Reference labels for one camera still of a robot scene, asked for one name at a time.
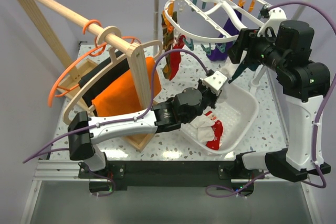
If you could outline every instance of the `white plastic basket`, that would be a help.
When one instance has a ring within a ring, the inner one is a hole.
[[[205,143],[200,143],[197,140],[197,129],[190,124],[181,126],[182,136],[206,150],[208,155],[231,152],[243,139],[259,113],[259,103],[248,91],[232,83],[225,87],[225,92],[228,94],[227,100],[218,103],[215,110],[208,109],[213,111],[223,124],[224,132],[220,138],[219,150],[212,150],[206,147]]]

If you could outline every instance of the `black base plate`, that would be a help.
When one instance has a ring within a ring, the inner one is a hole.
[[[222,185],[235,188],[231,179],[249,179],[260,174],[257,170],[233,176],[233,161],[107,161],[107,168],[98,172],[113,174],[117,190],[128,186],[206,187]],[[79,178],[95,178],[79,171]]]

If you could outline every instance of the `orange cloth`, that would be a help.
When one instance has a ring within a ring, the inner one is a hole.
[[[146,66],[150,83],[154,65],[154,59],[152,57],[147,57]],[[160,91],[161,84],[158,73],[155,71],[154,97]],[[142,110],[136,92],[131,70],[128,70],[93,99],[92,104],[96,108],[98,116],[114,116],[134,113]]]

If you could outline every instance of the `red sock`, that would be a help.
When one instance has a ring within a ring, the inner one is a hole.
[[[215,125],[211,126],[211,128],[215,132],[215,138],[212,141],[208,141],[206,143],[206,147],[217,151],[217,150],[219,150],[220,139],[221,139],[221,136],[222,136],[223,130],[224,130],[222,122],[220,120],[217,120],[215,122]]]
[[[178,42],[177,44],[173,47],[173,49],[181,49],[184,47],[184,43],[183,43],[183,38],[185,38],[184,35],[181,35],[178,38]],[[173,52],[170,54],[170,66],[172,69],[172,73],[170,75],[169,80],[173,80],[173,78],[175,77],[175,75],[177,74],[178,70],[179,70],[179,66],[181,63],[181,53],[180,52]]]

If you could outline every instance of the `speckled tabletop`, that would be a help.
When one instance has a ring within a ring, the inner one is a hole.
[[[79,56],[90,50],[93,45],[81,45]],[[210,62],[205,56],[204,51],[199,45],[195,46],[194,53],[197,54],[205,63],[205,66],[213,70],[219,69],[222,62]],[[153,54],[152,50],[145,51],[146,56]],[[105,51],[101,56],[91,58],[91,60],[99,63],[108,57]],[[174,96],[187,87],[197,86],[197,80],[205,77],[203,69],[198,62],[192,57],[182,54],[182,63],[180,70],[173,81],[163,78],[161,69],[164,66],[164,60],[158,66],[158,73],[162,91],[156,96],[156,102],[165,101],[167,98]],[[248,83],[252,79],[254,73],[250,70],[235,80],[235,84],[243,89],[248,90]],[[185,140],[179,131],[156,134],[142,152],[136,151],[131,145],[120,138],[113,138],[100,143],[99,148],[106,153],[108,159],[133,160],[133,161],[218,161],[218,160],[234,160],[235,155],[248,151],[276,151],[286,147],[285,137],[283,135],[280,119],[277,114],[276,105],[274,103],[271,88],[266,75],[260,82],[260,87],[256,92],[256,98],[259,101],[259,114],[252,124],[249,131],[243,137],[237,147],[226,155],[208,156],[206,151],[195,143]],[[63,108],[69,100],[66,98]],[[82,109],[76,106],[70,113],[70,118]],[[67,125],[62,121],[61,116],[54,137],[64,134],[67,131]],[[68,147],[68,140],[64,138],[56,142],[53,148]],[[67,151],[52,153],[50,159],[69,159]]]

